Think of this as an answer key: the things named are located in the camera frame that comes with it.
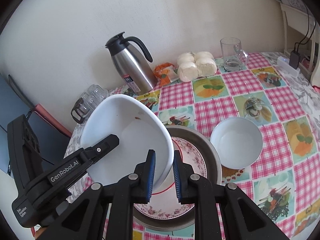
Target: metal basin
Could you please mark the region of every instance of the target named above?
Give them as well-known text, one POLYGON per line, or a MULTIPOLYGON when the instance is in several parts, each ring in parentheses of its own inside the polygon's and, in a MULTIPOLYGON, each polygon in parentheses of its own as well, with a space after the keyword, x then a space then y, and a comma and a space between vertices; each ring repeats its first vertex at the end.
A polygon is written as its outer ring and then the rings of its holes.
MULTIPOLYGON (((185 139, 199 150, 207 167, 207 178, 212 184, 220 185, 222 179, 221 163, 217 151, 210 141, 201 133, 188 127, 172 125, 166 128, 172 137, 185 139)), ((192 208, 182 216, 163 220, 147 217, 136 208, 133 208, 133 219, 138 224, 152 230, 175 231, 194 224, 195 211, 194 208, 192 208)))

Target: checkered tablecloth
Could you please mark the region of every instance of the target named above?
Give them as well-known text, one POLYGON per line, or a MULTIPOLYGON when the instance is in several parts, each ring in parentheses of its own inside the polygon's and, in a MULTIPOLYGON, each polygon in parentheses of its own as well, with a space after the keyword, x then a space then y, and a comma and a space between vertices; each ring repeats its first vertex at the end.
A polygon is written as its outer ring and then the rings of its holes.
MULTIPOLYGON (((304 221, 310 219, 308 211, 320 206, 317 136, 311 132, 314 129, 310 128, 311 117, 301 107, 299 98, 278 71, 279 67, 261 53, 252 53, 249 57, 248 64, 238 72, 228 73, 221 64, 222 59, 216 59, 219 71, 212 77, 188 83, 177 81, 162 88, 157 86, 139 97, 127 86, 110 94, 135 97, 149 106, 163 124, 172 124, 174 119, 179 125, 196 129, 208 138, 222 120, 232 116, 249 117, 262 133, 262 153, 250 167, 239 171, 224 169, 222 183, 237 183, 291 238, 304 229, 304 221), (252 98, 262 101, 267 115, 261 110, 259 116, 250 116, 244 106, 252 98), (282 201, 282 206, 269 208, 273 199, 282 201)), ((87 177, 84 188, 91 183, 87 177)), ((313 221, 319 219, 319 212, 320 209, 313 212, 313 221)), ((134 228, 146 240, 181 239, 174 232, 164 236, 138 224, 134 228)))

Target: large white bowl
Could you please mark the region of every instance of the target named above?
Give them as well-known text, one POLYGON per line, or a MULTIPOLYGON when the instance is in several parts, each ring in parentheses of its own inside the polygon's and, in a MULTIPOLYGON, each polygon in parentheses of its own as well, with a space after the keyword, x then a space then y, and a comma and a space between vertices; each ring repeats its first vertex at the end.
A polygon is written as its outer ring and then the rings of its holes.
POLYGON ((263 146, 259 128, 243 117, 230 117, 220 122, 214 128, 210 142, 221 164, 230 169, 242 169, 253 164, 263 146))
POLYGON ((110 134, 119 138, 119 145, 87 169, 94 182, 116 183, 134 172, 146 160, 148 150, 156 151, 153 189, 167 177, 173 162, 171 136, 156 115, 138 100, 127 95, 106 98, 89 117, 80 146, 95 145, 110 134))

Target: orange package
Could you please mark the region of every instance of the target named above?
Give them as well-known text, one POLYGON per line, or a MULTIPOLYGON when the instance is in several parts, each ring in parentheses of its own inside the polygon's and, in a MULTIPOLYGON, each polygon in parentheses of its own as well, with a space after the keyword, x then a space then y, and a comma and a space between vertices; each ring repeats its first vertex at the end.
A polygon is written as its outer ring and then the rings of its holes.
POLYGON ((160 78, 160 87, 175 82, 179 79, 178 75, 173 70, 174 64, 163 63, 155 67, 155 75, 160 78))

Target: floral plate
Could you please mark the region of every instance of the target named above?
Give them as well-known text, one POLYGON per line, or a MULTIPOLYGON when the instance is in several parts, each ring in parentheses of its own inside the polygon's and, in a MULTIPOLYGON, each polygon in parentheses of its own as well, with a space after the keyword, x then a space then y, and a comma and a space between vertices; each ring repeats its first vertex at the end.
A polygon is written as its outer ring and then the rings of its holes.
MULTIPOLYGON (((207 169, 198 149, 190 142, 178 137, 172 137, 172 141, 180 150, 183 162, 190 164, 195 173, 207 177, 207 169)), ((157 189, 156 193, 153 191, 148 204, 134 204, 135 208, 154 219, 172 219, 193 208, 194 204, 181 205, 178 202, 172 169, 164 183, 166 185, 160 186, 164 190, 157 189)))

